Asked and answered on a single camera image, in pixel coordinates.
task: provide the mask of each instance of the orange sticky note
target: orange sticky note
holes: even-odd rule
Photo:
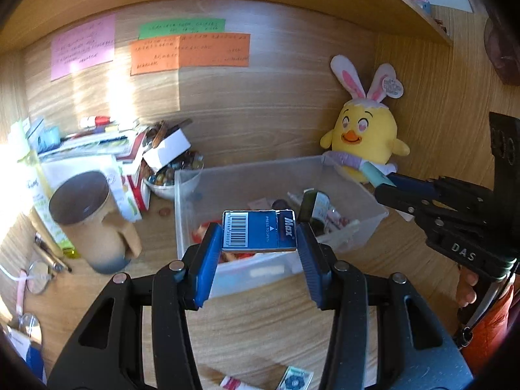
[[[249,66],[248,33],[186,33],[130,44],[131,75],[188,66]]]

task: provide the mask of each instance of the yellow chick plush toy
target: yellow chick plush toy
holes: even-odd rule
[[[387,164],[390,156],[408,155],[410,148],[397,139],[394,117],[381,103],[385,96],[402,96],[402,84],[397,80],[394,68],[390,64],[379,66],[370,90],[365,94],[356,68],[347,57],[335,56],[330,66],[353,99],[343,106],[334,129],[321,138],[321,147],[328,149],[332,146],[332,151],[351,154],[358,157],[360,163],[370,161],[385,175],[395,172],[395,166]],[[349,166],[344,168],[355,180],[367,182],[359,170]]]

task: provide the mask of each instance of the blue box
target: blue box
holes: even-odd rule
[[[224,211],[222,224],[225,252],[289,252],[297,247],[292,209]]]

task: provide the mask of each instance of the pink bunny ear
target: pink bunny ear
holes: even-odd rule
[[[387,77],[397,80],[397,75],[391,64],[385,63],[379,66],[374,75],[374,80],[368,90],[367,98],[377,102],[383,101],[386,91],[383,89],[383,80]]]
[[[335,56],[330,67],[340,84],[350,92],[352,98],[365,98],[365,91],[359,80],[354,64],[345,56]]]

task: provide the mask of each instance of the orange beak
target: orange beak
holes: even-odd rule
[[[356,135],[356,133],[353,130],[349,130],[345,134],[341,134],[341,140],[345,143],[351,143],[352,145],[356,145],[358,143],[361,143],[363,138],[361,136]]]

